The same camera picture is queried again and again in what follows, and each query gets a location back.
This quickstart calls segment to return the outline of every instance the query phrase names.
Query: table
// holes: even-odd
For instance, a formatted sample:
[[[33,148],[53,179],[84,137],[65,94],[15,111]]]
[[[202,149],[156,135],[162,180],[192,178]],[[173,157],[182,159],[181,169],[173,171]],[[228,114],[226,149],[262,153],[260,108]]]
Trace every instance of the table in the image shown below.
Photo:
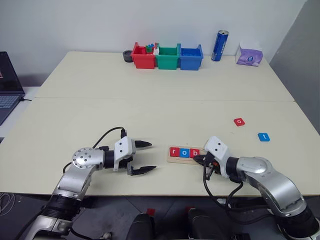
[[[244,126],[234,124],[239,117]],[[135,69],[120,53],[94,52],[69,52],[0,144],[0,192],[51,194],[72,154],[116,126],[153,143],[136,153],[134,167],[157,168],[138,176],[98,171],[88,195],[205,196],[202,167],[169,163],[167,154],[170,145],[202,147],[213,135],[235,157],[269,159],[302,194],[320,194],[320,137],[264,59],[250,67],[205,56],[199,71],[182,71]],[[101,144],[119,137],[112,132]],[[237,185],[214,175],[208,186],[225,196]],[[237,194],[260,195],[247,184]]]
[[[38,97],[290,101],[265,59],[259,67],[235,64],[234,56],[213,62],[204,56],[199,71],[136,69],[121,53],[69,52],[39,90]]]
[[[237,117],[244,119],[244,126],[234,124]],[[169,145],[201,147],[212,135],[234,156],[269,159],[302,194],[320,193],[320,137],[295,102],[55,97],[36,98],[0,144],[0,159],[6,160],[0,161],[0,192],[51,194],[72,154],[91,147],[115,126],[124,126],[132,138],[153,143],[152,148],[137,151],[134,167],[157,168],[138,176],[124,170],[98,171],[88,195],[207,195],[200,165],[169,163],[166,157]],[[260,142],[259,132],[267,132],[270,142]],[[119,137],[113,132],[101,144],[112,146]],[[237,184],[214,175],[208,186],[225,196]],[[245,184],[238,195],[260,193]]]
[[[37,91],[39,90],[39,86],[24,86],[23,90],[25,93],[24,98],[33,100]],[[16,121],[21,117],[22,113],[26,110],[27,106],[30,104],[30,101],[21,101],[19,104],[13,109],[10,115],[6,118],[4,123],[0,126],[0,138],[4,138],[8,135],[9,131],[14,127]]]

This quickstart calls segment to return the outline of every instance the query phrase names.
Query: red bin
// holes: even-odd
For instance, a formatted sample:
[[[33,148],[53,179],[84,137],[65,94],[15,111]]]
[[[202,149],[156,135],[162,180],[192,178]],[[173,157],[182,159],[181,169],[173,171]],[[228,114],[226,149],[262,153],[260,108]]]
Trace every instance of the red bin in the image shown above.
[[[139,46],[138,42],[135,42],[131,57],[137,69],[154,69],[156,66],[156,56],[154,55],[154,49],[152,52],[147,52],[145,46]]]

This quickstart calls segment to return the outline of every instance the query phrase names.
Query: plastic storage bin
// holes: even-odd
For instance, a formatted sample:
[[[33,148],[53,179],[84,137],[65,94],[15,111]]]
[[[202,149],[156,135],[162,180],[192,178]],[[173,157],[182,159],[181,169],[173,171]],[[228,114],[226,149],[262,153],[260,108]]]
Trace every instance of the plastic storage bin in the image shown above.
[[[197,48],[181,48],[179,57],[181,70],[199,70],[204,55],[199,44]]]
[[[154,55],[154,49],[157,47],[157,43],[152,47],[152,52],[147,52],[145,46],[139,46],[136,42],[134,44],[131,57],[137,69],[154,69],[156,66],[156,57]]]
[[[178,43],[176,47],[159,46],[158,48],[159,53],[155,55],[158,68],[176,70],[178,66],[181,44]]]

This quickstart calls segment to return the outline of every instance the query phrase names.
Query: laptop keyboard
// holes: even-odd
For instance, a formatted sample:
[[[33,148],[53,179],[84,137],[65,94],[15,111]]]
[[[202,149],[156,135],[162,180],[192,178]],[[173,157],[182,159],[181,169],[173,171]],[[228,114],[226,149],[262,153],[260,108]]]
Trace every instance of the laptop keyboard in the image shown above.
[[[9,109],[19,98],[19,95],[13,96],[0,96],[0,109]]]

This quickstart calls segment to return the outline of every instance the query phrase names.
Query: tissue box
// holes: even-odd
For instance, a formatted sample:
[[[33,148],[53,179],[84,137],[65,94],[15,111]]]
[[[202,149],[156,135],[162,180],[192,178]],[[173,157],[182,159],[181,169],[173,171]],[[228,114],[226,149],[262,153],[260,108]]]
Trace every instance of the tissue box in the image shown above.
[[[262,49],[257,43],[240,43],[235,55],[235,63],[249,66],[259,66],[263,57]]]

